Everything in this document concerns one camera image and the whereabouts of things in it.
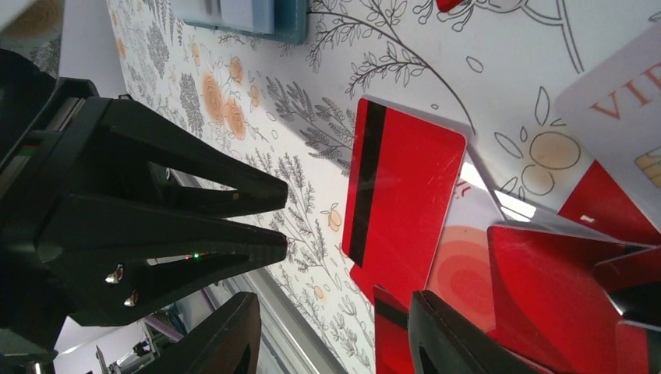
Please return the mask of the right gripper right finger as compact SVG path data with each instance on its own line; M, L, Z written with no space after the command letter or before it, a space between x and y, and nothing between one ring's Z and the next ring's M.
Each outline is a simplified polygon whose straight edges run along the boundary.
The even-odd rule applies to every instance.
M427 290L412 293L408 341L416 373L535 372Z

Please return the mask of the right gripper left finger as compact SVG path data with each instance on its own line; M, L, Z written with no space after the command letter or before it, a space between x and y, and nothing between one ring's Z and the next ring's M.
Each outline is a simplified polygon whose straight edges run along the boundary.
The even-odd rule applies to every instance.
M255 373L261 339L257 294L233 295L140 373Z

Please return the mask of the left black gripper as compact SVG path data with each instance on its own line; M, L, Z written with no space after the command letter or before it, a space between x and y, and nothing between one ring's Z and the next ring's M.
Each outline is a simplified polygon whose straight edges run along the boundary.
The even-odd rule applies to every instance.
M286 182L145 105L1 52L1 359L50 362L67 318L104 323L104 217L241 217Z

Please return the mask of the white card with red circle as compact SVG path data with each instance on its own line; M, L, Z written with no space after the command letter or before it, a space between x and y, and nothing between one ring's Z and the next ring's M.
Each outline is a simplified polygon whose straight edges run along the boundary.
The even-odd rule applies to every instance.
M486 231L503 219L473 159L466 153L426 288L486 332L496 327Z

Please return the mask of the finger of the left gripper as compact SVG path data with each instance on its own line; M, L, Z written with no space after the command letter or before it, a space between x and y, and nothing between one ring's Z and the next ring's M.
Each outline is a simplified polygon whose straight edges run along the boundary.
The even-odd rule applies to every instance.
M123 326L214 282L282 261L276 231L125 203L64 203L38 238L83 326Z

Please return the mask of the teal card holder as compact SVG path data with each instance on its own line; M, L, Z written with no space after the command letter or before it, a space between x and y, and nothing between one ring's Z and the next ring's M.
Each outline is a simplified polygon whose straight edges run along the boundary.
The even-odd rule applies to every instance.
M307 38L306 0L180 0L170 2L183 23L300 45Z

